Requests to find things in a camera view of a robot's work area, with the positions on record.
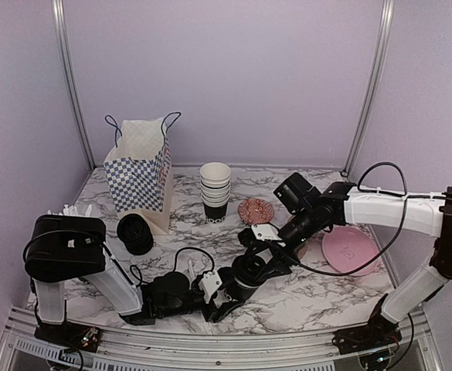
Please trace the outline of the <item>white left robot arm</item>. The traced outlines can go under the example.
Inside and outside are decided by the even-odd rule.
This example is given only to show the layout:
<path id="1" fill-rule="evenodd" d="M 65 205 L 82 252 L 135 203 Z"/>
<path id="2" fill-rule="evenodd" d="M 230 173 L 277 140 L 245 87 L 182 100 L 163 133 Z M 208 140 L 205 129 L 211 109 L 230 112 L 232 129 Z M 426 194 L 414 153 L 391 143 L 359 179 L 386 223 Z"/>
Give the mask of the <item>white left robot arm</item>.
<path id="1" fill-rule="evenodd" d="M 208 322 L 220 322 L 242 300 L 230 295 L 216 303 L 225 289 L 225 270 L 210 269 L 194 281 L 178 271 L 136 284 L 105 243 L 106 226 L 98 218 L 43 215 L 33 227 L 23 251 L 25 271 L 36 293 L 36 314 L 58 343 L 76 337 L 75 325 L 66 319 L 65 281 L 89 281 L 130 325 L 153 325 L 157 320 L 199 311 Z"/>

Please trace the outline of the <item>black plastic cup lid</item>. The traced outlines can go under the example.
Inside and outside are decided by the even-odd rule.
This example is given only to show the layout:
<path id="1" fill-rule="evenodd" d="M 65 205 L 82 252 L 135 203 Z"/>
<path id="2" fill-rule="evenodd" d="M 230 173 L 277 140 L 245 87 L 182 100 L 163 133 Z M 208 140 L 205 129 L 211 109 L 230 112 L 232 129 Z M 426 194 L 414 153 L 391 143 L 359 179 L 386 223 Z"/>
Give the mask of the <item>black plastic cup lid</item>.
<path id="1" fill-rule="evenodd" d="M 257 255 L 241 255 L 232 264 L 236 283 L 250 288 L 261 286 L 267 279 L 262 276 L 265 261 Z"/>

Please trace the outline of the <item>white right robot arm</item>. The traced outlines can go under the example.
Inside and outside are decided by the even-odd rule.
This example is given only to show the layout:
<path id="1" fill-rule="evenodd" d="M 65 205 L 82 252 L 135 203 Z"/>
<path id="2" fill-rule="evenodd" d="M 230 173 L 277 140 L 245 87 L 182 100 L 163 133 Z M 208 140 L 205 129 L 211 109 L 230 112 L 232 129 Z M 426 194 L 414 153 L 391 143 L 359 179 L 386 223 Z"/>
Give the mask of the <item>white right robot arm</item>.
<path id="1" fill-rule="evenodd" d="M 406 182 L 395 191 L 352 182 L 333 182 L 319 190 L 295 172 L 274 190 L 289 219 L 277 228 L 280 240 L 267 239 L 248 226 L 239 234 L 251 256 L 270 252 L 265 269 L 248 286 L 259 287 L 270 278 L 289 275 L 294 266 L 333 278 L 350 277 L 354 270 L 314 268 L 298 254 L 317 233 L 333 234 L 338 227 L 364 226 L 382 244 L 370 265 L 383 259 L 391 270 L 394 288 L 369 314 L 361 339 L 377 346 L 410 312 L 452 282 L 452 186 L 437 192 L 411 192 Z"/>

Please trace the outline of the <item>black paper coffee cup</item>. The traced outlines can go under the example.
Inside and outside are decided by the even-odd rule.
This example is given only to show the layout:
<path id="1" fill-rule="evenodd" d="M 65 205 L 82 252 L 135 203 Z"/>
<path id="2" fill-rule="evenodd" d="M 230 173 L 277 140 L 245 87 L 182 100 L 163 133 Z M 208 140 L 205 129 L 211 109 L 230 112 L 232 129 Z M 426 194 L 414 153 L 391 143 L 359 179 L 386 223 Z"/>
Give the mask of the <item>black paper coffee cup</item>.
<path id="1" fill-rule="evenodd" d="M 258 286 L 245 285 L 243 282 L 232 281 L 225 287 L 225 295 L 228 295 L 233 301 L 248 301 L 257 291 Z"/>

